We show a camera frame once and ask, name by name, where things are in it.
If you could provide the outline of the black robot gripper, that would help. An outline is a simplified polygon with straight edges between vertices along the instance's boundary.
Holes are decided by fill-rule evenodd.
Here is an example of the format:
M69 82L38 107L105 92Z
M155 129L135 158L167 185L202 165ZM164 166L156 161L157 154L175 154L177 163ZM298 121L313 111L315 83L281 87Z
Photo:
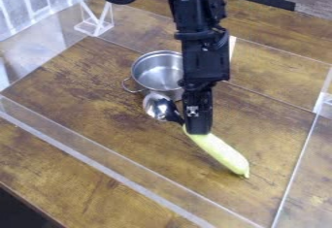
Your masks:
M228 32L224 28L177 31L175 39L181 42L186 131L206 135L212 124L212 93L203 88L228 80Z

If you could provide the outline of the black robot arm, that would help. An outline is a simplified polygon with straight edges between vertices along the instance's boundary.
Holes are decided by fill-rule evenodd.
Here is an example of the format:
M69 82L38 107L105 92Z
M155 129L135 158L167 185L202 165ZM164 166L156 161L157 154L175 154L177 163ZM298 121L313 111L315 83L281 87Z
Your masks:
M167 0L181 43L183 115L188 134L204 135L212 125L212 87L228 80L228 31L224 0Z

